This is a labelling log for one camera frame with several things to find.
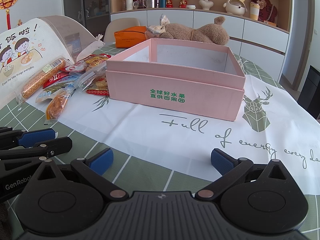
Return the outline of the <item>long biscuit stick pack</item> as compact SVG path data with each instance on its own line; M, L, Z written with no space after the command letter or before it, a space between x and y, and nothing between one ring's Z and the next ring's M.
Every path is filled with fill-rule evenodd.
M32 75L25 83L23 83L15 92L16 101L19 105L31 97L45 82L52 76L57 74L63 67L71 65L71 61L59 57L53 62L44 65L38 72Z

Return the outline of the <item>red chicken leg snack pack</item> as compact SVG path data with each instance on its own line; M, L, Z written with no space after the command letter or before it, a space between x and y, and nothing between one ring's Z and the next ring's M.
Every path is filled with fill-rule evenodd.
M50 85L62 80L64 77L69 76L71 73L83 73L87 68L87 64L84 62L78 62L74 65L63 67L57 74L54 74L48 81L43 84L43 88L47 88Z

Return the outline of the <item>red sausage snack pack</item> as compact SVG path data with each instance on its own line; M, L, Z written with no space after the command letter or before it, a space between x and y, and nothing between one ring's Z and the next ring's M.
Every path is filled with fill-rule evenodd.
M108 54L91 54L84 59L85 63L90 67L98 66L99 64L107 61L111 58L111 55Z

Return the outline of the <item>small bread yellow pack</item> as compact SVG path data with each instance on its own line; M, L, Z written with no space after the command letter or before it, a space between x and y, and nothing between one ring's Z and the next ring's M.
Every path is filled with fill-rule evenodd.
M51 100L46 109L45 125L52 124L59 119L74 91L74 86L63 87L57 91L56 96Z

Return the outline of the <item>blue seaweed snack pack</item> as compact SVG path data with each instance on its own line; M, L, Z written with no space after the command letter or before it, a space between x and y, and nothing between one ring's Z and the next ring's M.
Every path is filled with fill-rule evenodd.
M55 83L45 88L35 99L36 103L43 102L45 100L54 99L58 95L70 97L73 91L77 88L79 80L67 80L63 82Z

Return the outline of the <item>rice cracker pack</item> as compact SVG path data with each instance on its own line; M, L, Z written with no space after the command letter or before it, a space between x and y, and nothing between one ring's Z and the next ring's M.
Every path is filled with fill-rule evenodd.
M79 87L87 94L110 96L106 78L106 66L95 67L86 72Z

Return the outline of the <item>green white tablecloth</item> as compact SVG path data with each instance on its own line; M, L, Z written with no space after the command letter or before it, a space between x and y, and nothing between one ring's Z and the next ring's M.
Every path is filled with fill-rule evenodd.
M148 107L76 91L50 125L73 148L58 164L114 152L104 176L127 192L196 192L219 178L214 148L255 163L280 159L309 204L301 232L319 239L319 123L257 65L240 57L245 99L235 121Z

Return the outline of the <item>pink cardboard box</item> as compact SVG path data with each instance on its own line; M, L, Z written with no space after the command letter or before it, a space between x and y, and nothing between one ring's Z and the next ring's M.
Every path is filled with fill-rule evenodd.
M152 38L107 61L110 97L234 121L246 77L229 47Z

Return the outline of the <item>black cabinet appliance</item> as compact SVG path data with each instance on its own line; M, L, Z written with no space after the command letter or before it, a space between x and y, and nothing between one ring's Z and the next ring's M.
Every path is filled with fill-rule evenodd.
M310 66L303 89L297 100L311 116L319 120L320 113L320 72Z

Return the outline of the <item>brown plush teddy bear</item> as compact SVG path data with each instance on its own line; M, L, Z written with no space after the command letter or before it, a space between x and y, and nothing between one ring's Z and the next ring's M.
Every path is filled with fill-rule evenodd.
M165 14L161 14L159 25L146 27L146 39L168 38L176 40L196 41L213 43L225 46L229 42L229 35L222 24L225 18L219 16L214 18L214 23L204 25L198 29L190 28L178 23L170 23Z

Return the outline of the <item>beige chair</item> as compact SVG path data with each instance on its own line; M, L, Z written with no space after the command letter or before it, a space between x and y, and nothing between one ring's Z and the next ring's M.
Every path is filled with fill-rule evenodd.
M105 30L103 42L114 43L115 42L114 33L116 31L121 31L121 30L130 28L130 27L135 27L135 26L140 26L140 21L137 18L132 18L132 17L120 18L120 19L111 21Z

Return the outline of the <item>white bunny teapot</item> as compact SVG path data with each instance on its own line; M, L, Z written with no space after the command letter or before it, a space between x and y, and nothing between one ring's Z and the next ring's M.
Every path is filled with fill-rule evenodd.
M227 13L232 15L244 16L247 12L245 0L227 0L223 7Z

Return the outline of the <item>yellow white cup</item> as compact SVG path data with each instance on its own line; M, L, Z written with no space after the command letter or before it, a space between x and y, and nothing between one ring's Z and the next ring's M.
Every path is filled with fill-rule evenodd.
M259 20L260 5L254 2L250 3L250 19Z

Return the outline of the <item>white flower vase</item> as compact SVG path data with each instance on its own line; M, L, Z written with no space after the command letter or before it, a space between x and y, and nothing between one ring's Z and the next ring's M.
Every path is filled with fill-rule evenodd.
M199 5L203 10L210 10L214 6L214 2L210 0L199 0Z

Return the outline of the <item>red lucky doll figurine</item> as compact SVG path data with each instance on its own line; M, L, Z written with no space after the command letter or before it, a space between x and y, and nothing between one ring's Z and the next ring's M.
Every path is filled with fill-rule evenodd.
M172 0L166 0L165 7L166 7L166 8L172 8L172 7L173 7L173 2L172 2Z

